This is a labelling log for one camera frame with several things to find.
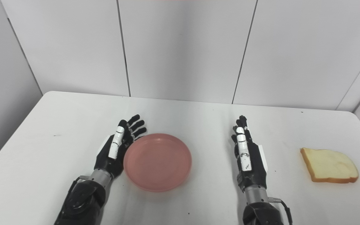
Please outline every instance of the white finger segment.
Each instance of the white finger segment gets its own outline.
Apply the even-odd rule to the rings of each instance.
[[[112,143],[110,145],[109,155],[108,155],[110,158],[116,159],[116,157],[118,156],[118,149],[122,143],[123,135],[124,135],[124,128],[118,126],[116,133],[113,137]]]
[[[241,169],[243,171],[251,171],[251,158],[250,152],[248,151],[247,140],[244,134],[244,129],[242,127],[238,127],[236,129],[237,132],[237,145],[238,145],[238,153],[240,154],[241,161]]]

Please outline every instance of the robotic hand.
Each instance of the robotic hand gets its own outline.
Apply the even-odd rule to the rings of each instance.
[[[290,208],[281,199],[268,197],[266,193],[266,171],[259,147],[253,142],[248,130],[247,119],[241,115],[236,124],[233,127],[236,134],[232,135],[232,139],[239,171],[237,182],[247,198],[242,217],[244,225],[283,225],[280,211],[270,202],[283,204],[291,225],[293,220]]]
[[[106,201],[106,188],[123,172],[124,154],[137,137],[147,131],[145,127],[140,128],[144,121],[139,119],[137,114],[129,121],[119,122],[116,133],[108,138],[97,155],[91,176],[80,176],[73,181],[55,225],[96,223]]]

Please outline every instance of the white table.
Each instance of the white table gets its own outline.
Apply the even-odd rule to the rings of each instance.
[[[192,170],[182,186],[163,193],[142,191],[123,173],[113,182],[102,225],[241,224],[246,200],[236,185],[230,139],[241,114],[264,147],[267,192],[287,203],[294,224],[360,224],[360,177],[314,183],[300,154],[301,147],[344,152],[360,175],[354,114],[48,92],[0,151],[0,225],[53,224],[72,181],[92,172],[104,138],[137,113],[148,133],[172,134],[187,144]]]

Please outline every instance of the black arm joint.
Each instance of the black arm joint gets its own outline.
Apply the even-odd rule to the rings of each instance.
[[[250,224],[255,218],[261,225],[283,225],[280,211],[268,202],[255,202],[245,207],[242,215],[243,223]]]

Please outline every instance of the cable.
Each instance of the cable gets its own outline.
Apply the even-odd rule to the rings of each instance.
[[[293,218],[291,217],[290,208],[287,207],[283,200],[281,200],[281,204],[284,206],[284,210],[286,211],[288,223],[293,225]]]

